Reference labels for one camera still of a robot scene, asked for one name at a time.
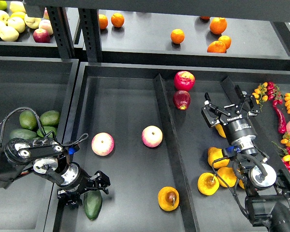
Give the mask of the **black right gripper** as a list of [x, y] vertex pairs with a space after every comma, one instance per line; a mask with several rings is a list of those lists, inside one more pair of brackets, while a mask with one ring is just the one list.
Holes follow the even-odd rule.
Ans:
[[212, 104], [208, 92], [204, 94], [205, 102], [201, 114], [208, 127], [221, 124], [229, 145], [239, 145], [240, 140], [254, 140], [257, 136], [249, 116], [257, 116], [261, 110], [252, 94], [242, 91], [238, 85], [235, 92], [239, 98], [236, 105], [236, 114], [229, 113], [225, 109]]

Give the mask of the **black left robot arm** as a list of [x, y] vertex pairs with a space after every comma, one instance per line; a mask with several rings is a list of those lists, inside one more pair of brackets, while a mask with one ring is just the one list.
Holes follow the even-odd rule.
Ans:
[[[24, 110], [33, 113], [42, 137], [13, 138], [6, 145], [2, 145], [4, 128], [9, 117]], [[61, 144], [53, 131], [45, 132], [40, 117], [33, 109], [29, 107], [14, 109], [0, 123], [0, 188], [7, 189], [14, 181], [35, 173], [59, 187], [57, 198], [65, 204], [81, 204], [80, 196], [91, 190], [102, 190], [108, 194], [111, 183], [106, 174], [96, 171], [90, 176], [78, 163], [70, 159], [71, 155], [79, 150], [79, 144], [87, 138], [88, 134], [84, 133], [76, 141]]]

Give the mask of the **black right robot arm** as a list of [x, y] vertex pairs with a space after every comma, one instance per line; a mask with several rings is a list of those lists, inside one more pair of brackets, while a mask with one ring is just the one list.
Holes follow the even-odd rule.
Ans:
[[229, 159], [235, 182], [244, 185], [245, 204], [239, 201], [237, 186], [226, 186], [252, 226], [265, 227], [269, 232], [290, 232], [290, 177], [286, 171], [276, 171], [270, 166], [269, 156], [254, 143], [257, 132], [251, 117], [260, 112], [254, 96], [241, 91], [239, 86], [226, 89], [226, 93], [231, 91], [234, 91], [231, 104], [223, 107], [214, 105], [208, 93], [204, 95], [202, 116], [208, 127], [221, 125], [229, 143], [229, 147], [222, 149], [222, 157], [210, 162], [214, 171], [210, 181], [227, 183], [214, 165]]

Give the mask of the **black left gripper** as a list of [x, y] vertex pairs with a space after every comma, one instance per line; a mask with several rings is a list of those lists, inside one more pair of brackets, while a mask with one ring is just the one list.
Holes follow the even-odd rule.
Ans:
[[65, 205], [82, 205], [81, 195], [89, 190], [102, 190], [109, 194], [109, 177], [102, 171], [93, 176], [85, 172], [79, 164], [72, 162], [60, 173], [63, 182], [59, 184], [57, 199]]

